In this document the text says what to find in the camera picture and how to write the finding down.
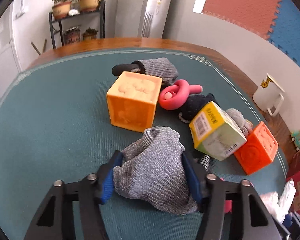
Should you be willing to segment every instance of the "toy block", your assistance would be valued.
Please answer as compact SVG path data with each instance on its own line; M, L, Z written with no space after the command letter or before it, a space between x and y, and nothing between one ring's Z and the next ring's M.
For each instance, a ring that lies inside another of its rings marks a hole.
M111 124L143 132L152 127L162 78L124 71L106 98Z
M247 175L250 175L273 162L278 143L264 122L259 123L248 136L247 142L234 156Z

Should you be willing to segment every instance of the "teal toy vehicle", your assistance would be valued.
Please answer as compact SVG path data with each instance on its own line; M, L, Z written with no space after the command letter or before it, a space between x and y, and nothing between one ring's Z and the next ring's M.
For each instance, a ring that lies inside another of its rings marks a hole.
M300 150L300 131L293 132L291 134L291 140L293 141L296 151L298 152Z

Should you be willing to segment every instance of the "red foam mat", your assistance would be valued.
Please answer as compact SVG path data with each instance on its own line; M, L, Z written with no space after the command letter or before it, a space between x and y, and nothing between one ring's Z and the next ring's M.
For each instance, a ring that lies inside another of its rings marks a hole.
M239 25L268 39L281 0L206 0L202 13Z

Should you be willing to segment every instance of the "blue gripper pad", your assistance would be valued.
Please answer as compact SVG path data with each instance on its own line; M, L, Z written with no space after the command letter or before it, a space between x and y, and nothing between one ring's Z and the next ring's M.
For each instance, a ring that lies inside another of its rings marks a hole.
M120 151L115 151L112 155L110 161L106 164L100 166L97 177L98 184L102 188L102 195L100 197L100 204L105 204L108 199L111 198L114 191L113 184L113 168L115 166L121 166L123 159L123 153Z
M194 172L193 166L191 162L194 163L193 159L189 159L186 152L182 153L182 165L185 170L186 180L188 183L188 187L193 199L198 203L201 204L202 201L202 194L200 190L200 180L197 177L196 173Z

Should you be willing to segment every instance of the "mug handle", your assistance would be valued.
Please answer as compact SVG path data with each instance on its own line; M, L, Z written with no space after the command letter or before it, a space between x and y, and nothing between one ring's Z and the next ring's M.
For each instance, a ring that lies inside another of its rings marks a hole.
M279 110L280 110L280 107L281 107L281 105L282 105L282 103L283 103L284 97L283 97L283 95L282 95L281 93L280 93L279 95L280 95L280 102L279 102L279 104L278 104L278 106L277 106L277 109L276 109L273 113L271 112L271 109L270 109L270 108L267 109L269 115L271 115L271 116L276 116L276 115L278 114L278 112L279 112Z

